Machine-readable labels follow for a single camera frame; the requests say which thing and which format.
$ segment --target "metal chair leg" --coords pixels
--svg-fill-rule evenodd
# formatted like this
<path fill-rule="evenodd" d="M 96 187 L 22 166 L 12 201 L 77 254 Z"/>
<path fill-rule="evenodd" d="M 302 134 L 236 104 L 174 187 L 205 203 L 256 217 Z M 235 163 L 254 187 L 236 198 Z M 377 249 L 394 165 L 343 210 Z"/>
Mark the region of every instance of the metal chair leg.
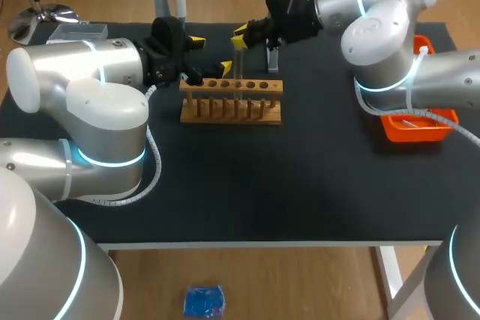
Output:
<path fill-rule="evenodd" d="M 28 1 L 31 7 L 18 14 L 8 26 L 8 36 L 17 43 L 28 45 L 41 22 L 79 22 L 78 14 L 66 5 L 41 5 L 40 0 Z"/>

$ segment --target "wooden test tube rack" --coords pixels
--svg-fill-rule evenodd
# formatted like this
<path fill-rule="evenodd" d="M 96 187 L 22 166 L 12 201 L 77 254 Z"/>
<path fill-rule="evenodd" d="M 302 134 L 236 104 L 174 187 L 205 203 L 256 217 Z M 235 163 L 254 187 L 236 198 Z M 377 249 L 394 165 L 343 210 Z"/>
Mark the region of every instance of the wooden test tube rack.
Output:
<path fill-rule="evenodd" d="M 180 91 L 186 93 L 180 121 L 201 124 L 281 124 L 281 104 L 278 97 L 284 92 L 281 80 L 204 79 L 200 86 L 180 82 Z M 241 94 L 242 100 L 232 97 Z M 265 95 L 252 100 L 252 95 Z"/>

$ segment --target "orange tray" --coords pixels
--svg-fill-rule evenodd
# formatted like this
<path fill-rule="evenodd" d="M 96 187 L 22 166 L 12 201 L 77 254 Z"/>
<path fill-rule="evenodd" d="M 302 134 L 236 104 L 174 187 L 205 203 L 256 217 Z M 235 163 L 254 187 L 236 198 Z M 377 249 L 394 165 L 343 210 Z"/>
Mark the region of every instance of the orange tray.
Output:
<path fill-rule="evenodd" d="M 420 53 L 422 46 L 428 47 L 428 54 L 435 54 L 430 40 L 423 35 L 416 35 L 413 41 L 415 54 Z M 457 113 L 453 109 L 429 109 L 429 111 L 458 124 Z M 420 116 L 392 115 L 380 118 L 391 142 L 440 142 L 453 131 L 452 127 Z"/>

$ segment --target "white stand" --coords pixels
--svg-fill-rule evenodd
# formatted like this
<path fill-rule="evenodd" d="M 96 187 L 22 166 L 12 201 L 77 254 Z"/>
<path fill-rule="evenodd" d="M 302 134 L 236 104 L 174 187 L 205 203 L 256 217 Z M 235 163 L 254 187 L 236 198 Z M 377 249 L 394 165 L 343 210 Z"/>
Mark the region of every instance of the white stand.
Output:
<path fill-rule="evenodd" d="M 407 320 L 425 302 L 424 277 L 435 248 L 430 248 L 403 283 L 394 247 L 376 247 L 380 273 L 388 301 L 388 320 Z"/>

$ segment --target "table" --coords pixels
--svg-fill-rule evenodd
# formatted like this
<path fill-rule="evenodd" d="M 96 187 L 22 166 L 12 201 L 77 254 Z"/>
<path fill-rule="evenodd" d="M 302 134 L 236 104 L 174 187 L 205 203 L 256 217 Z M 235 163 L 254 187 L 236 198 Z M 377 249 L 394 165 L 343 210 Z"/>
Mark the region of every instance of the table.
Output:
<path fill-rule="evenodd" d="M 207 38 L 194 64 L 232 58 L 230 36 L 239 25 L 190 24 L 188 34 Z M 55 29 L 40 24 L 31 45 Z M 146 24 L 109 24 L 109 37 L 145 37 Z M 439 23 L 417 33 L 436 52 L 455 45 Z M 431 253 L 402 288 L 395 244 L 439 244 L 476 202 L 478 149 L 458 134 L 429 146 L 393 146 L 380 121 L 362 113 L 340 39 L 325 33 L 280 51 L 279 74 L 267 74 L 259 46 L 244 59 L 245 79 L 282 79 L 280 127 L 179 123 L 178 86 L 151 98 L 150 127 L 163 171 L 142 201 L 102 208 L 66 201 L 58 208 L 106 250 L 185 247 L 378 246 L 393 319 L 421 296 Z M 458 111 L 474 133 L 474 112 Z M 68 136 L 52 119 L 27 115 L 8 93 L 0 107 L 0 136 L 57 139 Z M 150 182 L 149 152 L 140 189 Z"/>

